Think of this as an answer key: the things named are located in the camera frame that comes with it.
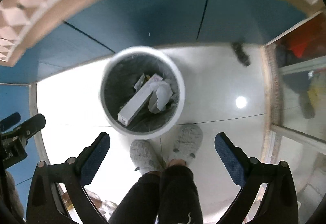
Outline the long white toothpaste box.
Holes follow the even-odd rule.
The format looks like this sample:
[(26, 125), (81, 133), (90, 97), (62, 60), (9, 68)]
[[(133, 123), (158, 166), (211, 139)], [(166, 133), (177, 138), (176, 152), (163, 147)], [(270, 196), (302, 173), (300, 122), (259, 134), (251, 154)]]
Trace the long white toothpaste box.
[(136, 117), (138, 112), (143, 108), (146, 102), (149, 100), (153, 88), (152, 84), (162, 81), (162, 77), (154, 74), (129, 100), (121, 111), (118, 112), (118, 121), (124, 125), (128, 126), (133, 119)]

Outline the white tissue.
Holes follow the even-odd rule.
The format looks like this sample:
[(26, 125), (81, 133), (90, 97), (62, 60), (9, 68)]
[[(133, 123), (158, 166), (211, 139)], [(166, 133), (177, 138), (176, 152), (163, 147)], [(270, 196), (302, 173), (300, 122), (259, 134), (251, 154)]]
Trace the white tissue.
[(152, 77), (150, 75), (142, 74), (134, 85), (135, 91), (138, 92), (150, 79), (153, 79), (157, 84), (150, 85), (152, 93), (149, 99), (148, 110), (153, 114), (157, 114), (166, 110), (166, 105), (174, 93), (171, 89), (170, 83), (163, 80), (157, 74)]

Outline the white round trash bin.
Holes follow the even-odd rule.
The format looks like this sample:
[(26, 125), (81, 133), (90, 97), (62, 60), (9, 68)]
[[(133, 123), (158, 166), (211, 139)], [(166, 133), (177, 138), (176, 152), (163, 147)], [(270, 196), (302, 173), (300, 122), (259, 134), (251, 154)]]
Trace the white round trash bin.
[(185, 83), (170, 57), (137, 46), (109, 60), (99, 96), (115, 130), (130, 138), (152, 139), (178, 121), (185, 103)]

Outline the person black trousers legs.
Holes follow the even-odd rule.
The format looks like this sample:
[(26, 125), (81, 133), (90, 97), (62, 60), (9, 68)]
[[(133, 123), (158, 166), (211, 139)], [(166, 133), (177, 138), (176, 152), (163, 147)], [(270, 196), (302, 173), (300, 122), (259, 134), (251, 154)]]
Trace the person black trousers legs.
[(193, 173), (171, 166), (160, 176), (144, 174), (115, 209), (109, 223), (203, 223)]

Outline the left grey slipper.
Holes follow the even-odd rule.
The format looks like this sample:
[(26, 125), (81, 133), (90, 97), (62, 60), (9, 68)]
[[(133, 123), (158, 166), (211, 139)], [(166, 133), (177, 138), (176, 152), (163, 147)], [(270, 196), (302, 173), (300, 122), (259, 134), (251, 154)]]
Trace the left grey slipper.
[(161, 165), (152, 145), (146, 140), (135, 140), (129, 149), (132, 162), (135, 165), (135, 171), (141, 175), (150, 172), (162, 172), (164, 167)]

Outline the grey slipper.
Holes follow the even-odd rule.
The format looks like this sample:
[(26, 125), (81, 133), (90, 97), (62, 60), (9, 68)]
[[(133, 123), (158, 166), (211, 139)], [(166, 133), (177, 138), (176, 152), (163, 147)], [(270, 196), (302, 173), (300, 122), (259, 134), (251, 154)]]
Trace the grey slipper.
[(197, 152), (203, 141), (203, 132), (194, 124), (183, 125), (175, 137), (172, 151), (168, 156), (168, 162), (181, 159), (190, 165), (196, 158)]
[(132, 162), (135, 165), (135, 171), (141, 175), (150, 172), (162, 172), (164, 167), (161, 165), (152, 145), (146, 140), (135, 140), (129, 149)]

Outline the right grey slipper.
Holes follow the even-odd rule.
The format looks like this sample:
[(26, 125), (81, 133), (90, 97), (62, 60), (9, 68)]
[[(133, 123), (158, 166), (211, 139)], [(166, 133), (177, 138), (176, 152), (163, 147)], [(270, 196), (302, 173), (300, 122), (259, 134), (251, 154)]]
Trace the right grey slipper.
[(190, 165), (196, 158), (197, 152), (203, 141), (203, 132), (194, 124), (183, 125), (175, 137), (172, 151), (168, 156), (168, 162), (181, 159)]

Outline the glass sliding door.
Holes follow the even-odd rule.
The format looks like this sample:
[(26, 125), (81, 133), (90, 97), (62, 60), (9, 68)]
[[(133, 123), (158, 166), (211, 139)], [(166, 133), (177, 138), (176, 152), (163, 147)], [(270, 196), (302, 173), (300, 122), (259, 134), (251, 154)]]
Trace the glass sliding door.
[(289, 164), (304, 223), (325, 196), (325, 11), (284, 32), (263, 52), (270, 117), (262, 158)]

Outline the black floor object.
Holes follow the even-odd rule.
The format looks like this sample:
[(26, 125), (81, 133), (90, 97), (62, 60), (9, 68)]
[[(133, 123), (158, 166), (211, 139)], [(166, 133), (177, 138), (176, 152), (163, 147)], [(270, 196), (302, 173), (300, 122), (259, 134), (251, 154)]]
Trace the black floor object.
[(232, 42), (231, 47), (232, 47), (238, 61), (245, 67), (250, 66), (250, 64), (251, 64), (250, 58), (244, 52), (243, 43), (242, 42)]

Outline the blue cabinet doors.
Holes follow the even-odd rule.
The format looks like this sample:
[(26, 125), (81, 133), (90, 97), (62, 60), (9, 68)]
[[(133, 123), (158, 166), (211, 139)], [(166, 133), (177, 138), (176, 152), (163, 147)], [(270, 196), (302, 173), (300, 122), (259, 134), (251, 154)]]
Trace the blue cabinet doors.
[[(213, 149), (225, 131), (251, 155), (260, 153), (265, 117), (259, 45), (305, 18), (283, 0), (101, 0), (64, 21), (23, 56), (1, 69), (1, 117), (29, 117), (27, 84), (37, 80), (42, 135), (51, 163), (76, 155), (101, 131), (112, 147), (89, 189), (120, 202), (137, 181), (129, 142), (106, 120), (99, 86), (108, 56), (132, 46), (168, 45), (186, 85), (179, 124), (204, 132), (199, 159), (192, 164), (204, 204), (235, 197), (232, 183)], [(237, 59), (232, 42), (242, 42), (250, 66)]]

